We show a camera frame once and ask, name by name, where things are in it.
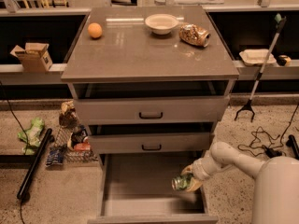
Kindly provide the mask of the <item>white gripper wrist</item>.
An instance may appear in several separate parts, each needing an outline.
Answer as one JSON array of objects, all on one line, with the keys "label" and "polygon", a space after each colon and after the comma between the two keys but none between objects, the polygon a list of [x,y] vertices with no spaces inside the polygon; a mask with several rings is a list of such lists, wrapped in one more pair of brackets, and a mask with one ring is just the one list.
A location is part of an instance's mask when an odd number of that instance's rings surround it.
[{"label": "white gripper wrist", "polygon": [[183,175],[193,173],[193,176],[196,179],[191,178],[187,181],[185,191],[194,192],[198,190],[203,185],[202,181],[208,180],[210,177],[212,177],[214,171],[214,164],[210,158],[200,158],[194,161],[192,166],[186,166],[181,173]]}]

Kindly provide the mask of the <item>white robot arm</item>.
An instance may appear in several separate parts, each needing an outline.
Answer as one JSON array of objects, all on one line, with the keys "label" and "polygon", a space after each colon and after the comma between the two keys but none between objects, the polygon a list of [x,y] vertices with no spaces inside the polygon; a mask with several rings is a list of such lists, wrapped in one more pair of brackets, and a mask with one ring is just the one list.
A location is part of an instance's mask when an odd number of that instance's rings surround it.
[{"label": "white robot arm", "polygon": [[255,180],[251,224],[299,224],[299,160],[295,158],[262,161],[216,142],[181,173],[203,182],[230,166]]}]

